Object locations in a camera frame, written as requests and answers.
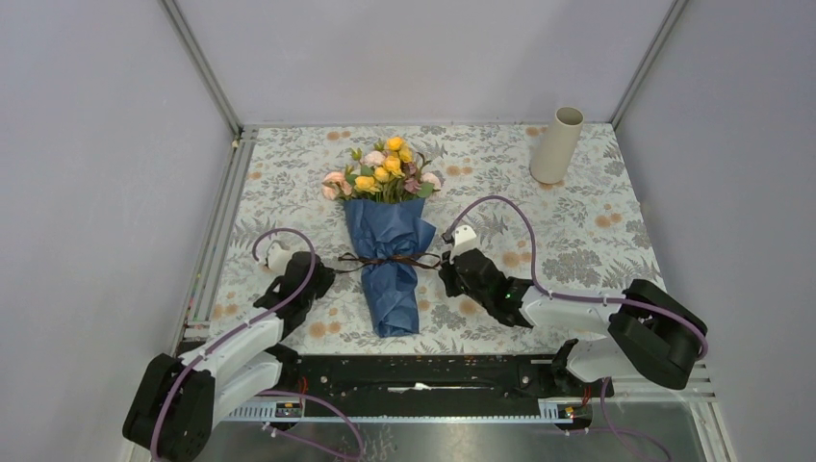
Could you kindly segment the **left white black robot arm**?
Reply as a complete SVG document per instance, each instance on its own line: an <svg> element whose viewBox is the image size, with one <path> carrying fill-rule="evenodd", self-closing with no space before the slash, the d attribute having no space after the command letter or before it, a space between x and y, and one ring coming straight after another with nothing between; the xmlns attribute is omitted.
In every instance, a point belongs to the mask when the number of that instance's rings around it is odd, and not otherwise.
<svg viewBox="0 0 816 462"><path fill-rule="evenodd" d="M305 322L336 272L308 251L275 251L276 275L247 321L178 357L147 365L122 426L123 437L161 461L192 461L212 431L258 393L277 396L301 384L299 354L283 340Z"/></svg>

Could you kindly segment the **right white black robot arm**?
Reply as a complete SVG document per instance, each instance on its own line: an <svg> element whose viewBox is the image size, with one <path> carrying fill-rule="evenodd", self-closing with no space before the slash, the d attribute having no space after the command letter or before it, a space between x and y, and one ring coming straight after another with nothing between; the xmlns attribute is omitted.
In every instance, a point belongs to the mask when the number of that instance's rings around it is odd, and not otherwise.
<svg viewBox="0 0 816 462"><path fill-rule="evenodd" d="M570 339L555 353L547 376L559 396L586 387L597 393L605 378L634 375L682 390L704 347L705 324L647 280L635 279L615 296L547 295L530 279L505 275L478 249L445 252L439 274L447 296L471 298L502 325L598 334Z"/></svg>

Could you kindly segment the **blue wrapping paper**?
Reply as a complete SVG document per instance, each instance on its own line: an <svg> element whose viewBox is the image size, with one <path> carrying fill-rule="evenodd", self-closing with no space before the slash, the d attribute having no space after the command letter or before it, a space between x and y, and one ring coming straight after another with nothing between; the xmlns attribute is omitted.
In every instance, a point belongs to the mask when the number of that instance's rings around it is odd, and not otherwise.
<svg viewBox="0 0 816 462"><path fill-rule="evenodd" d="M426 252L436 228L422 218L424 205L424 199L396 204L366 199L345 202L346 228L354 254L373 258ZM417 268L394 263L368 266L361 269L361 284L378 337L420 332Z"/></svg>

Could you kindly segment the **artificial flower bunch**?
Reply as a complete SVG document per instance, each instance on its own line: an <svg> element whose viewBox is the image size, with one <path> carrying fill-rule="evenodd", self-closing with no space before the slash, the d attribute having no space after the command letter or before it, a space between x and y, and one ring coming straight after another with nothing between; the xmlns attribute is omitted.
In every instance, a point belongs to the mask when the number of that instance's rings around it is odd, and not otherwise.
<svg viewBox="0 0 816 462"><path fill-rule="evenodd" d="M442 180L428 169L431 160L401 137L377 141L369 151L352 147L348 156L351 164L327 173L321 181L324 198L396 204L442 190Z"/></svg>

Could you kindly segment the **brown ribbon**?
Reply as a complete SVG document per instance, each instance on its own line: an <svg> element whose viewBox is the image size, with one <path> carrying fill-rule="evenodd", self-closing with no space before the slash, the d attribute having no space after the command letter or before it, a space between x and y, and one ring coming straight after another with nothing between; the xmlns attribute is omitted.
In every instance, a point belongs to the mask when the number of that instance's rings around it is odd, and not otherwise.
<svg viewBox="0 0 816 462"><path fill-rule="evenodd" d="M414 254L397 254L389 257L362 257L350 252L346 252L337 257L339 262L356 263L357 270L368 266L381 266L385 264L401 264L423 270L438 270L443 262L440 255L422 252Z"/></svg>

